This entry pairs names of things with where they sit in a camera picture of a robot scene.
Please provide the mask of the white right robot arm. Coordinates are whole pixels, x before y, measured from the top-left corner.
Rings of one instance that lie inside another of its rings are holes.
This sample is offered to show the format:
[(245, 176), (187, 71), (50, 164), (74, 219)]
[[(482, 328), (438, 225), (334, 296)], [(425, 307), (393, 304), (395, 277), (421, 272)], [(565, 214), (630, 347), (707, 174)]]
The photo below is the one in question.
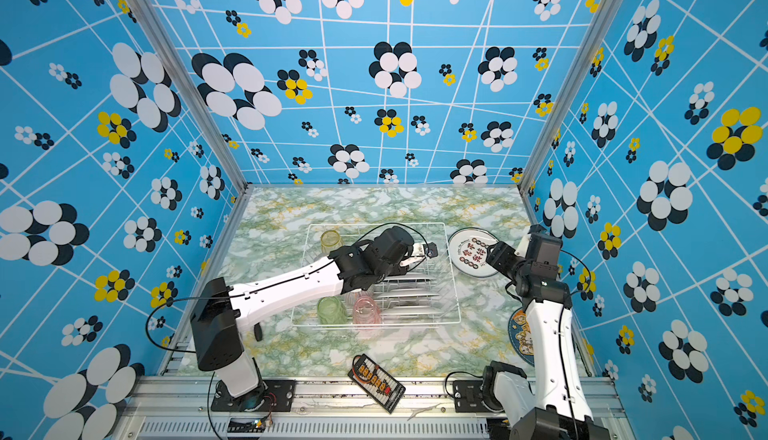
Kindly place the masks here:
[(609, 439), (594, 420), (579, 377), (572, 334), (572, 298), (559, 279), (563, 242), (540, 226), (529, 230), (523, 255), (504, 242), (488, 248), (486, 263), (509, 279), (529, 325), (535, 381), (493, 361), (483, 373), (483, 400), (503, 412), (512, 439)]

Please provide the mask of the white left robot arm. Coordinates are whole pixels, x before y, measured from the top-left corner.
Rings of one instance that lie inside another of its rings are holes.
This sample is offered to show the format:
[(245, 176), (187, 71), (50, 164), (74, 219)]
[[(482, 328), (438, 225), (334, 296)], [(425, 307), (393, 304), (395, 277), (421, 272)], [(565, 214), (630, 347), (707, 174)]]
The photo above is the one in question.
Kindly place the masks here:
[(265, 383), (243, 345), (256, 325), (309, 301), (367, 290), (437, 254), (437, 246), (414, 229), (388, 223), (376, 237), (342, 245), (288, 273), (236, 285), (215, 278), (204, 286), (189, 317), (198, 369), (212, 372), (237, 400), (262, 397)]

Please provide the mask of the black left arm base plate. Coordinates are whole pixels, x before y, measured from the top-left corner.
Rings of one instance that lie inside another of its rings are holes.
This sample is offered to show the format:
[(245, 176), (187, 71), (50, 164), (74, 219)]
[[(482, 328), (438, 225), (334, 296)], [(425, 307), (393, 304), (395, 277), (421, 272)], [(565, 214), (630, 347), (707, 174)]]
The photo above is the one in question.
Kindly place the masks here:
[(234, 397), (223, 381), (215, 383), (211, 410), (213, 412), (289, 412), (295, 397), (297, 382), (286, 379), (266, 379), (256, 390)]

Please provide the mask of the white plate red characters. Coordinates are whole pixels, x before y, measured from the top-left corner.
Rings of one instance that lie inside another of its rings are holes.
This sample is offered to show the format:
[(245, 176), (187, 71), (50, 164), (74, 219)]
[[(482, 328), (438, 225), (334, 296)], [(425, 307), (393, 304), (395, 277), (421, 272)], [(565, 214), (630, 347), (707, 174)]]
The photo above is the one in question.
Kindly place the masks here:
[(448, 239), (452, 264), (465, 275), (488, 278), (497, 271), (487, 263), (488, 249), (498, 242), (490, 232), (479, 228), (463, 228)]

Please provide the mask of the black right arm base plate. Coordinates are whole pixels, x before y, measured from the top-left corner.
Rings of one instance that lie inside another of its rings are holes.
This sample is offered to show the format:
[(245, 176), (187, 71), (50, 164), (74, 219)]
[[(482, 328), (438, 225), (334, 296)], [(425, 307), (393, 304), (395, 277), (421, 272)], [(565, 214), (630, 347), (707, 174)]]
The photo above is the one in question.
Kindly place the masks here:
[(481, 380), (451, 380), (448, 382), (448, 391), (456, 413), (494, 413), (484, 400)]

